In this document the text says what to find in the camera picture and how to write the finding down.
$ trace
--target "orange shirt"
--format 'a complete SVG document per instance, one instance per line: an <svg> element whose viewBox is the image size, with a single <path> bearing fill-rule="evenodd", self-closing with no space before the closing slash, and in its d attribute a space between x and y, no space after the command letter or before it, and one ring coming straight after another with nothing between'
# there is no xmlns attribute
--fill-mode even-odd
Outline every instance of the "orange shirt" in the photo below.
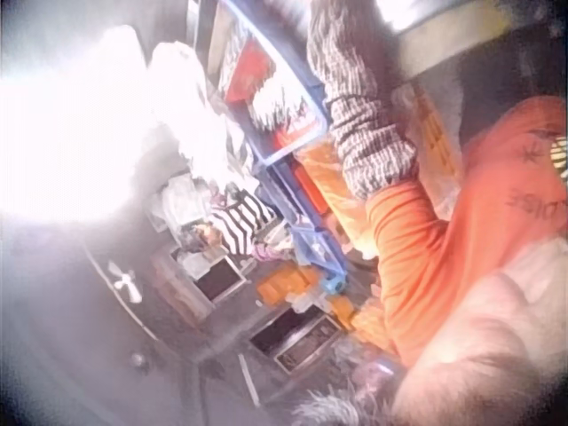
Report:
<svg viewBox="0 0 568 426"><path fill-rule="evenodd" d="M528 99L464 155L465 178L450 222L436 217L418 181L367 201L380 254L387 331L411 366L479 278L526 244L565 232L566 186L550 160L550 135L566 132L561 99Z"/></svg>

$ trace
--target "bright light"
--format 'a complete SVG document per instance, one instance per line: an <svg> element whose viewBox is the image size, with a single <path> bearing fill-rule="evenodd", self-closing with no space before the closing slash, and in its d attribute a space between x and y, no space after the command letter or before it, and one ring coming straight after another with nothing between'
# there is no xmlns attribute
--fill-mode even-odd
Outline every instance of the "bright light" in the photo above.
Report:
<svg viewBox="0 0 568 426"><path fill-rule="evenodd" d="M108 30L64 69L2 81L2 211L84 221L123 205L154 126L146 86L131 27Z"/></svg>

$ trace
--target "plaid sleeve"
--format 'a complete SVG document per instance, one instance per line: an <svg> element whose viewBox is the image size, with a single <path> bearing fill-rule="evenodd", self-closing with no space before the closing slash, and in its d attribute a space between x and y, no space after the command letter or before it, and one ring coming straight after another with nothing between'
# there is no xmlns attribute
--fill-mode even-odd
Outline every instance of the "plaid sleeve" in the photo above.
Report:
<svg viewBox="0 0 568 426"><path fill-rule="evenodd" d="M312 0L308 61L325 84L347 186L364 200L418 171L415 146L398 134L382 101L384 58L377 41L372 0Z"/></svg>

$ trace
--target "striped shirt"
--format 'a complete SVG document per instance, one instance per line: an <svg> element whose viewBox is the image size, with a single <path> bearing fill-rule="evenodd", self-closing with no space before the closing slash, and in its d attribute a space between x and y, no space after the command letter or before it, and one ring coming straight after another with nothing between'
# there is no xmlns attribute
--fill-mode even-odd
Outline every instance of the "striped shirt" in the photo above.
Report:
<svg viewBox="0 0 568 426"><path fill-rule="evenodd" d="M210 223L223 234L223 245L232 255L250 255L256 234L270 224L276 214L257 197L241 191L241 199L224 209L213 209Z"/></svg>

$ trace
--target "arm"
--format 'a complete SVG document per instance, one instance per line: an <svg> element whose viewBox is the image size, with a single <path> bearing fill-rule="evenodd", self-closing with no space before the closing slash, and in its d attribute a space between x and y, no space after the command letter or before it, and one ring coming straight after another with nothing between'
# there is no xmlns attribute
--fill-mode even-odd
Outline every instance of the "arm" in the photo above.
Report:
<svg viewBox="0 0 568 426"><path fill-rule="evenodd" d="M415 146L383 102L389 93L377 22L372 0L313 0L308 60L325 84L347 186L367 202L383 287L396 292L412 285L408 275L439 247L445 224L417 179Z"/></svg>

